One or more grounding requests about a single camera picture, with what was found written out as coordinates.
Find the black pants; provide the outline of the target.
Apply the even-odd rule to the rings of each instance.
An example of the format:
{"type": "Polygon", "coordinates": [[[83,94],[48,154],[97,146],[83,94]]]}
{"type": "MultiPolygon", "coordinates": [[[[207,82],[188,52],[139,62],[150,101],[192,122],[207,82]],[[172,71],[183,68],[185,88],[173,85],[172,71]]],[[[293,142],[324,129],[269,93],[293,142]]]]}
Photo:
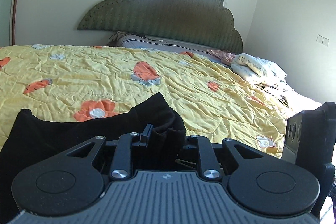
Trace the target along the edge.
{"type": "Polygon", "coordinates": [[[117,140],[126,133],[142,133],[148,124],[153,126],[148,144],[151,165],[175,161],[185,145],[186,129],[181,116],[161,93],[127,113],[84,122],[43,121],[31,110],[22,109],[1,149],[1,223],[8,223],[19,213],[11,184],[21,170],[93,137],[117,140]]]}

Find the white patterned folded blanket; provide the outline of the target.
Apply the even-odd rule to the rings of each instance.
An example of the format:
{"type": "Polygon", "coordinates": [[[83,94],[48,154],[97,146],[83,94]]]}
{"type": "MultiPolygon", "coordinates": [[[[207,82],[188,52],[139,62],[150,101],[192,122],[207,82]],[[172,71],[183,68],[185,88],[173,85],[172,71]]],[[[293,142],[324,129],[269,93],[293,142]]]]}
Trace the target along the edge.
{"type": "Polygon", "coordinates": [[[253,84],[277,83],[287,74],[274,62],[240,53],[232,60],[231,69],[243,80],[253,84]]]}

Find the yellow floral quilt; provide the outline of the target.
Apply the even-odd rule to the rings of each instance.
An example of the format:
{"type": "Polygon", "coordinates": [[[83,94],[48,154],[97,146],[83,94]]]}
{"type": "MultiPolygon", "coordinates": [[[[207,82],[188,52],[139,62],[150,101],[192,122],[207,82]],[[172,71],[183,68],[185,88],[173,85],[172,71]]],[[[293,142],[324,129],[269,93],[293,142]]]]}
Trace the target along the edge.
{"type": "Polygon", "coordinates": [[[129,111],[161,93],[188,135],[241,141],[273,156],[287,119],[319,103],[292,92],[288,104],[196,53],[33,44],[1,48],[1,142],[20,109],[55,122],[129,111]]]}

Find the pink cloth on bed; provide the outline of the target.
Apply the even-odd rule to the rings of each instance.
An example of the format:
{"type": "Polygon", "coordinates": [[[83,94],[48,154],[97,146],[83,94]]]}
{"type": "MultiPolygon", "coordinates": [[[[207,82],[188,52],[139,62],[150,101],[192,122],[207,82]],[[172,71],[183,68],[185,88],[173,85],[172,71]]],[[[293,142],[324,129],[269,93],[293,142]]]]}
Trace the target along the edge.
{"type": "Polygon", "coordinates": [[[227,51],[222,51],[222,50],[214,50],[214,49],[208,49],[207,52],[216,57],[223,63],[224,65],[230,66],[232,64],[232,61],[236,57],[236,54],[230,53],[227,51]]]}

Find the striped pillow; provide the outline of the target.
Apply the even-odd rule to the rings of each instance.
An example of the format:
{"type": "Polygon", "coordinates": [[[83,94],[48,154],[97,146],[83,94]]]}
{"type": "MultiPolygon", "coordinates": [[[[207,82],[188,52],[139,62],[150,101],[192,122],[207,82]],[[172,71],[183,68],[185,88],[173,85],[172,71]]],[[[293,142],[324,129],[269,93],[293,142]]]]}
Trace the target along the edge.
{"type": "Polygon", "coordinates": [[[195,52],[208,54],[211,51],[222,51],[210,46],[183,42],[179,40],[148,38],[118,31],[109,38],[107,46],[124,48],[150,48],[169,52],[195,52]]]}

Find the green upholstered headboard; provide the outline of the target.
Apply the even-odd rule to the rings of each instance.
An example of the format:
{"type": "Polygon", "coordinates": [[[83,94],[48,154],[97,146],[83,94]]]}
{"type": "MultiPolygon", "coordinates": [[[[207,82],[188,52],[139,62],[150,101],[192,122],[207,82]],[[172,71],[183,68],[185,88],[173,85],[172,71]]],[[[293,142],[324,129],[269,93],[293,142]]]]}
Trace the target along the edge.
{"type": "Polygon", "coordinates": [[[104,0],[83,16],[77,29],[123,31],[243,52],[224,0],[104,0]]]}

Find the white wall light switch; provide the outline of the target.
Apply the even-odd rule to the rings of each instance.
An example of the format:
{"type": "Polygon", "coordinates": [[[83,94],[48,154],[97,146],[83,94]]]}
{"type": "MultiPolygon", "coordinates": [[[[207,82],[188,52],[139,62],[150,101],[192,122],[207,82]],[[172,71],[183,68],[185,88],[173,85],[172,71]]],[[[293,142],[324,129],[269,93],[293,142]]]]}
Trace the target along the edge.
{"type": "Polygon", "coordinates": [[[317,35],[317,39],[316,39],[316,42],[324,45],[324,46],[328,46],[329,45],[329,39],[324,37],[324,36],[321,36],[321,35],[317,35]]]}

